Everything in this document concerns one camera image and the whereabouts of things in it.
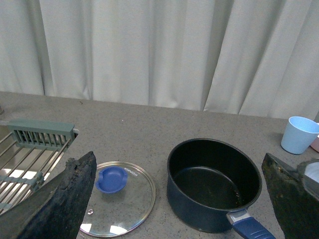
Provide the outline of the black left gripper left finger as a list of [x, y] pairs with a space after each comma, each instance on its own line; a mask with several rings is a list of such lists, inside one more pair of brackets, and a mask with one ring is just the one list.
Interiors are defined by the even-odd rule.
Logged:
[[0, 216], [2, 239], [74, 239], [94, 187], [93, 152], [70, 158], [65, 169]]

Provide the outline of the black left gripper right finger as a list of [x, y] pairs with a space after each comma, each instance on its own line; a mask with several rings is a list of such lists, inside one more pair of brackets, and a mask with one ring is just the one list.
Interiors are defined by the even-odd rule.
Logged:
[[300, 163], [296, 169], [266, 153], [262, 171], [277, 221], [286, 239], [319, 237], [319, 194], [306, 187], [305, 170], [317, 159]]

